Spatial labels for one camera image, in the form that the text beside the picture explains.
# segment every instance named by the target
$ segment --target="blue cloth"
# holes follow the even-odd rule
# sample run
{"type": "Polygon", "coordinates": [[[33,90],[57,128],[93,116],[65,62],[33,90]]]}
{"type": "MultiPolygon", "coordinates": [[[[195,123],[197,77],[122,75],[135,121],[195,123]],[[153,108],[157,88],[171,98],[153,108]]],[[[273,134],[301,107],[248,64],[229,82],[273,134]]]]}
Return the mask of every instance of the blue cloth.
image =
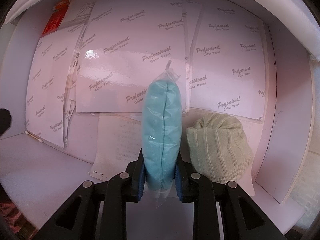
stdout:
{"type": "Polygon", "coordinates": [[[170,80],[148,88],[142,111],[142,153],[151,190],[169,189],[182,135],[180,91],[170,80]]]}

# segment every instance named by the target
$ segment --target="clear plastic sleeve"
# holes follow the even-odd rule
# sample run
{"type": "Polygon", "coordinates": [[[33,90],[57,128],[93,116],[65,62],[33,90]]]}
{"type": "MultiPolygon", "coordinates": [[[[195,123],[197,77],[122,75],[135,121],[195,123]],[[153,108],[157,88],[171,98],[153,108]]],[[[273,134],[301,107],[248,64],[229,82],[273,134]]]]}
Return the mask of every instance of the clear plastic sleeve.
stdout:
{"type": "Polygon", "coordinates": [[[192,55],[195,49],[196,39],[198,37],[199,26],[203,14],[203,5],[206,0],[181,0],[182,16],[185,31],[185,51],[186,51],[186,107],[183,114],[187,115],[190,108],[192,78],[192,55]]]}
{"type": "Polygon", "coordinates": [[[170,192],[182,135],[182,106],[177,76],[166,70],[148,87],[142,111],[142,153],[148,189],[165,200],[170,192]]]}
{"type": "Polygon", "coordinates": [[[79,38],[77,40],[72,62],[70,63],[69,70],[68,70],[68,76],[67,76],[67,82],[66,82],[66,88],[64,93],[64,105],[63,105],[63,141],[64,146],[66,147],[68,145],[68,124],[70,117],[73,113],[73,110],[75,109],[75,102],[76,99],[76,74],[77,66],[78,66],[78,58],[79,58],[79,47],[83,39],[84,31],[86,29],[85,24],[78,24],[71,26],[71,31],[75,28],[82,28],[79,38]]]}

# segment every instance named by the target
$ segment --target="white wall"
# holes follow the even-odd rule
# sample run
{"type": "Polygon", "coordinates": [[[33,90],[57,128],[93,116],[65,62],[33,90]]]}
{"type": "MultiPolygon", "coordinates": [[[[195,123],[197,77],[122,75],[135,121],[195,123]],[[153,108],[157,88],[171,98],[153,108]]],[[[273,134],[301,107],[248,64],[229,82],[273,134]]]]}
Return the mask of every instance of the white wall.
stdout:
{"type": "Polygon", "coordinates": [[[13,34],[13,31],[15,29],[15,25],[8,23],[6,25],[2,25],[0,29],[0,71],[2,67],[2,61],[5,54],[5,51],[7,49],[7,46],[9,44],[9,41],[11,39],[11,36],[13,34]]]}
{"type": "Polygon", "coordinates": [[[1,139],[26,130],[27,84],[33,54],[41,33],[47,24],[55,2],[44,0],[27,10],[15,28],[0,71],[0,108],[6,108],[12,116],[11,127],[1,139]]]}
{"type": "Polygon", "coordinates": [[[307,156],[313,87],[306,49],[279,20],[269,29],[276,59],[276,113],[256,182],[283,203],[307,156]]]}

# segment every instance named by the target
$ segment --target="pink tinted paper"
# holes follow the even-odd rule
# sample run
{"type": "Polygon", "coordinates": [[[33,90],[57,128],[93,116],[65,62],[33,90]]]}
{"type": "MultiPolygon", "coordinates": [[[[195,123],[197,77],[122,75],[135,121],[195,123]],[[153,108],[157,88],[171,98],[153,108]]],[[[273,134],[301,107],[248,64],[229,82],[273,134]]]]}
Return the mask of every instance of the pink tinted paper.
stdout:
{"type": "Polygon", "coordinates": [[[266,78],[257,17],[207,0],[192,58],[190,107],[262,120],[266,78]]]}
{"type": "Polygon", "coordinates": [[[171,60],[185,105],[181,0],[99,0],[80,53],[77,112],[142,111],[150,83],[171,60]]]}
{"type": "Polygon", "coordinates": [[[41,38],[29,74],[27,130],[60,147],[67,76],[82,29],[79,24],[41,38]]]}

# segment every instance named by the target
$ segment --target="black object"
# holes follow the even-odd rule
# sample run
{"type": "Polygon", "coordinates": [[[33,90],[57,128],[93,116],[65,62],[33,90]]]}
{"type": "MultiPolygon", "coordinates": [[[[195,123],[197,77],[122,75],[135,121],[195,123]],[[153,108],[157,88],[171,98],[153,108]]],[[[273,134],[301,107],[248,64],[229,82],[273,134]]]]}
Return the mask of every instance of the black object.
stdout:
{"type": "Polygon", "coordinates": [[[313,220],[311,226],[305,232],[301,240],[319,240],[320,239],[320,212],[313,220]]]}
{"type": "Polygon", "coordinates": [[[285,235],[288,240],[301,240],[303,234],[291,228],[285,235]]]}
{"type": "Polygon", "coordinates": [[[0,136],[11,126],[11,114],[7,109],[0,109],[0,136]]]}
{"type": "MultiPolygon", "coordinates": [[[[139,158],[106,182],[85,181],[39,230],[34,240],[125,240],[126,202],[138,202],[143,194],[145,168],[139,158]],[[97,228],[99,203],[104,201],[100,230],[97,228]]],[[[211,182],[194,173],[190,163],[178,155],[175,182],[183,203],[194,203],[193,240],[220,239],[216,201],[220,202],[224,239],[284,240],[255,202],[235,182],[211,182]]]]}
{"type": "Polygon", "coordinates": [[[7,222],[4,220],[0,214],[0,236],[1,240],[19,240],[16,234],[13,233],[12,229],[8,226],[7,222]]]}

